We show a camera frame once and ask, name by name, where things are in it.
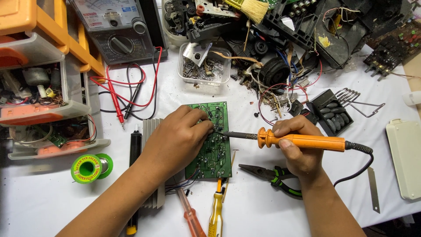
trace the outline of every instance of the solder wire spool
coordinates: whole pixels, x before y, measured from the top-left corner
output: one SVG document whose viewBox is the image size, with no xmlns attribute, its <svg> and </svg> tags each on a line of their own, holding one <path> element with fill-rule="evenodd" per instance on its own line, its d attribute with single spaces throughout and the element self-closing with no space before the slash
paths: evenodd
<svg viewBox="0 0 421 237">
<path fill-rule="evenodd" d="M 112 159 L 107 154 L 88 154 L 77 158 L 73 162 L 70 172 L 76 182 L 92 183 L 97 179 L 103 179 L 110 175 L 113 166 Z"/>
</svg>

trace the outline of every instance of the white tablecloth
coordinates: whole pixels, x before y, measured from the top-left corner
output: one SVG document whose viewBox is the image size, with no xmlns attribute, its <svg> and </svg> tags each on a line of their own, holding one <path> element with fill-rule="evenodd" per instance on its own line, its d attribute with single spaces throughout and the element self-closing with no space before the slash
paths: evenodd
<svg viewBox="0 0 421 237">
<path fill-rule="evenodd" d="M 176 73 L 178 48 L 169 47 L 170 55 L 163 59 L 159 69 L 158 102 L 155 118 L 164 118 L 179 105 L 227 101 L 229 129 L 237 132 L 256 132 L 260 127 L 269 126 L 254 113 L 258 111 L 257 97 L 254 91 L 247 90 L 232 79 L 219 88 L 184 83 Z M 359 54 L 369 51 L 365 47 Z M 410 91 L 405 78 L 390 75 L 378 82 L 364 73 L 365 65 L 358 63 L 358 71 L 351 73 L 328 72 L 308 88 L 312 99 L 326 89 L 333 92 L 348 87 L 361 92 L 359 102 L 373 104 L 386 103 L 379 113 L 366 118 L 351 107 L 347 108 L 354 123 L 341 136 L 346 140 L 372 147 L 374 162 L 371 167 L 376 173 L 378 197 L 381 213 L 372 210 L 368 175 L 364 172 L 359 177 L 343 182 L 336 187 L 346 206 L 350 209 L 361 226 L 369 226 L 403 215 L 421 211 L 421 202 L 410 203 L 400 197 L 394 172 L 393 162 L 386 139 L 385 126 L 391 119 L 419 121 L 415 108 L 408 107 L 402 100 L 402 94 Z M 144 65 L 147 74 L 142 86 L 138 103 L 145 103 L 151 93 L 153 68 Z M 402 66 L 395 72 L 403 73 Z M 133 81 L 138 80 L 139 72 L 132 69 Z M 113 66 L 110 76 L 125 81 L 125 68 Z M 310 81 L 317 78 L 317 73 L 310 76 Z M 129 98 L 125 86 L 114 85 L 117 93 Z M 302 92 L 299 100 L 305 100 Z M 374 107 L 356 105 L 362 111 L 371 113 Z M 101 95 L 101 107 L 113 110 L 109 95 Z M 149 117 L 152 106 L 137 112 L 140 117 Z M 266 105 L 262 113 L 272 119 L 277 116 L 270 112 Z M 19 236 L 53 236 L 77 214 L 87 207 L 98 195 L 107 189 L 128 167 L 130 133 L 134 125 L 142 122 L 130 117 L 123 131 L 115 114 L 102 113 L 104 138 L 111 139 L 111 145 L 103 149 L 89 151 L 90 154 L 107 153 L 114 160 L 114 170 L 103 180 L 82 185 L 73 182 L 70 166 L 78 155 L 45 159 L 10 161 L 3 158 L 0 189 L 0 235 Z M 253 140 L 230 139 L 231 149 L 238 149 L 233 178 L 230 180 L 226 200 L 223 205 L 224 236 L 274 236 L 280 233 L 285 236 L 309 236 L 309 226 L 303 202 L 275 191 L 268 182 L 260 180 L 242 171 L 238 164 L 258 165 L 272 168 L 274 165 L 285 165 L 285 158 L 275 147 L 259 149 Z M 369 156 L 358 151 L 337 153 L 326 151 L 323 167 L 334 182 L 359 170 Z M 215 180 L 199 180 L 192 185 L 189 201 L 197 211 L 202 228 L 207 233 L 208 220 L 211 215 Z M 101 223 L 91 223 L 93 228 L 100 228 Z M 176 195 L 168 195 L 160 209 L 142 209 L 139 219 L 139 230 L 136 236 L 189 236 L 183 210 Z"/>
</svg>

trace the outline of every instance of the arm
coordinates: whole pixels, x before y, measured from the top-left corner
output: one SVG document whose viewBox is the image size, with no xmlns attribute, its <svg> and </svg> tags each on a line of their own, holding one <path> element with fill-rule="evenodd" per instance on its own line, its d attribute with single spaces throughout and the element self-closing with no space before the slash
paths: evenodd
<svg viewBox="0 0 421 237">
<path fill-rule="evenodd" d="M 273 131 L 276 137 L 283 137 L 290 132 L 323 136 L 320 130 L 302 115 L 276 122 Z M 287 139 L 281 139 L 279 147 L 287 158 L 288 169 L 300 180 L 312 236 L 365 237 L 322 168 L 323 150 L 300 150 Z"/>
<path fill-rule="evenodd" d="M 137 161 L 57 236 L 118 236 L 158 186 L 195 158 L 212 131 L 204 111 L 179 107 L 155 129 Z M 101 228 L 92 223 L 101 223 Z"/>
</svg>

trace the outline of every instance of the yellow screwdriver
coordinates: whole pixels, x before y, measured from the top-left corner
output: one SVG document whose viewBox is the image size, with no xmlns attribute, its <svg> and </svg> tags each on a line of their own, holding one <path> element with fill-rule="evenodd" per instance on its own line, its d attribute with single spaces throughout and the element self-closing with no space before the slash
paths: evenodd
<svg viewBox="0 0 421 237">
<path fill-rule="evenodd" d="M 212 214 L 209 219 L 208 237 L 222 237 L 222 179 L 218 178 L 218 188 L 213 195 Z"/>
</svg>

